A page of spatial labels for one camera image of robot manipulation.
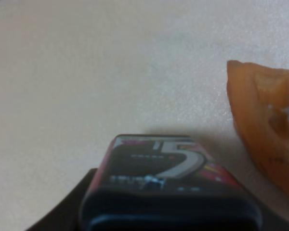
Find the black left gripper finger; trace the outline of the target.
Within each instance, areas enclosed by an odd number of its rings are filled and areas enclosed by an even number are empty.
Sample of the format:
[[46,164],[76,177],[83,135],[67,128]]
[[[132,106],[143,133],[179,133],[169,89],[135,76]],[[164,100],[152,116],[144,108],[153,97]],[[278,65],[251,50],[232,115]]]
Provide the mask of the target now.
[[75,188],[49,213],[29,227],[28,231],[77,231],[79,208],[96,173],[92,168]]

